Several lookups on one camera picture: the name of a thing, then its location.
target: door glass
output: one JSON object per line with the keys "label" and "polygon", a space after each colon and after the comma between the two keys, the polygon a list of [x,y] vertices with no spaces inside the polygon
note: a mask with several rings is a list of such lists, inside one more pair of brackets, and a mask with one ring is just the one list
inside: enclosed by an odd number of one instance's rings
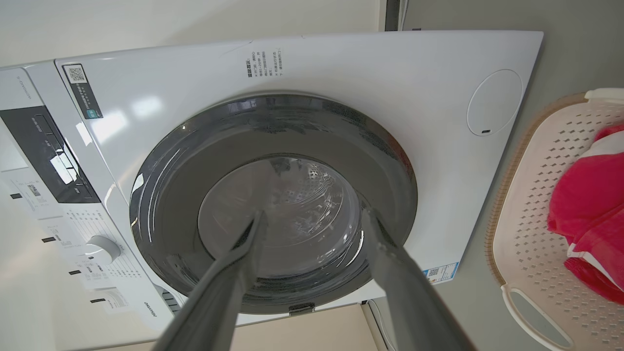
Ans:
{"label": "door glass", "polygon": [[215,259],[225,255],[258,209],[268,219],[259,277],[349,261],[346,251],[359,240],[358,195],[340,174],[307,159],[274,157],[239,167],[210,189],[198,216],[208,253]]}

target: basket hole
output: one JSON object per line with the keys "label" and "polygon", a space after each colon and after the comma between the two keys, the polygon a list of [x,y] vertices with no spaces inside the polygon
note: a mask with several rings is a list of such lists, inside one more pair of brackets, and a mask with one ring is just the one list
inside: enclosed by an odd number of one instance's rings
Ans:
{"label": "basket hole", "polygon": [[543,314],[525,299],[523,294],[512,291],[511,299],[523,318],[528,324],[532,325],[534,329],[562,348],[571,346],[568,338],[564,337],[553,323],[544,318]]}

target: laundry basket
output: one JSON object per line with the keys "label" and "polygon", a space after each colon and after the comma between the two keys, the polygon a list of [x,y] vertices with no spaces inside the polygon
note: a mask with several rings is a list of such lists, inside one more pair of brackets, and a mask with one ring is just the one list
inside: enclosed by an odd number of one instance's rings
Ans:
{"label": "laundry basket", "polygon": [[[624,89],[564,97],[531,126],[500,186],[485,243],[492,273],[516,322],[551,350],[624,349],[624,306],[586,287],[563,263],[568,244],[547,229],[548,203],[559,178],[595,134],[624,122]],[[568,340],[556,344],[531,326],[511,299],[527,299]]]}

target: white washing machine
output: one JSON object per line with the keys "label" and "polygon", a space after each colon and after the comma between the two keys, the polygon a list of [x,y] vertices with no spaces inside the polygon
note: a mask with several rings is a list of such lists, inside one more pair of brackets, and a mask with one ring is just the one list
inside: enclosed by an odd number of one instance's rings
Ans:
{"label": "white washing machine", "polygon": [[445,282],[541,42],[541,32],[385,32],[8,67],[5,195],[70,274],[116,287],[110,305],[157,330],[261,208],[269,234],[238,325],[384,295],[362,250],[362,206],[430,282]]}

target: round glass door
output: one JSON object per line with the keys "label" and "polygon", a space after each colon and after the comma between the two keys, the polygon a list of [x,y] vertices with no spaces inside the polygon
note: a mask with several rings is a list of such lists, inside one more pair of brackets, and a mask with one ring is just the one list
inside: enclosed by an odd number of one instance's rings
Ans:
{"label": "round glass door", "polygon": [[376,208],[401,244],[416,214],[416,180],[398,142],[371,118],[317,97],[258,96],[207,109],[163,139],[137,179],[135,241],[183,294],[265,211],[258,280],[243,313],[284,313],[356,290],[371,279],[362,206]]}

